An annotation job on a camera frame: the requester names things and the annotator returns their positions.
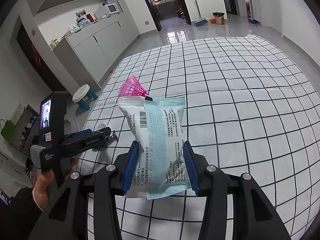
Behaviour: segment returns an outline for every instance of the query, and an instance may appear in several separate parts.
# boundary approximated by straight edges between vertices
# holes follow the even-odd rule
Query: metal screw
[[[106,167],[107,171],[114,171],[115,168],[116,168],[116,166],[114,166],[113,164],[109,164],[109,165]]]
[[[249,173],[243,174],[242,177],[243,177],[244,179],[246,179],[246,180],[251,179],[251,175],[250,175]]]
[[[208,171],[211,171],[211,172],[212,172],[212,171],[216,171],[216,167],[213,166],[213,165],[208,165],[208,166],[207,166],[207,170],[208,170]]]
[[[76,178],[78,178],[79,177],[79,173],[78,172],[74,172],[74,173],[72,173],[71,175],[70,175],[70,178],[72,178],[72,179],[76,179]]]

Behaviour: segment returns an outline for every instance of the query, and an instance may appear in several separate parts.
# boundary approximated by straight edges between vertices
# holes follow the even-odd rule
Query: green bag
[[[4,121],[4,127],[1,126],[1,121],[4,121],[3,119],[0,119],[0,128],[1,128],[1,135],[6,139],[7,141],[10,140],[13,131],[14,131],[14,124],[11,122],[11,120]]]

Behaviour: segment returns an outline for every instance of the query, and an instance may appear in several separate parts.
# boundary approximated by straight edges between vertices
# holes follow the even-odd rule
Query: white and black grid pattern
[[[105,123],[119,135],[107,149],[79,156],[82,174],[97,172],[130,148],[134,136],[118,91],[136,76],[154,97],[186,96],[183,127],[194,152],[225,173],[250,173],[299,239],[320,205],[320,97],[301,70],[261,37],[210,38],[167,45],[122,60],[85,129]],[[93,232],[93,195],[88,234]],[[123,239],[197,239],[205,198],[189,189],[147,200],[116,197]],[[232,238],[228,195],[226,239]]]

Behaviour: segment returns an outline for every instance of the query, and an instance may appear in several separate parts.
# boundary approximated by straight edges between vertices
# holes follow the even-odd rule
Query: white bracelet
[[[38,208],[43,212],[42,208],[38,205],[38,203],[36,202],[36,198],[35,198],[35,188],[33,188],[32,190],[32,196],[33,196],[33,201],[36,203],[36,205],[38,206]]]

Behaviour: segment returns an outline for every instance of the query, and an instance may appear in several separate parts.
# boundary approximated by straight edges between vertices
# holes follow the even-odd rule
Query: plastic packet
[[[126,197],[161,198],[190,188],[182,155],[185,98],[121,97],[119,108],[140,144]]]

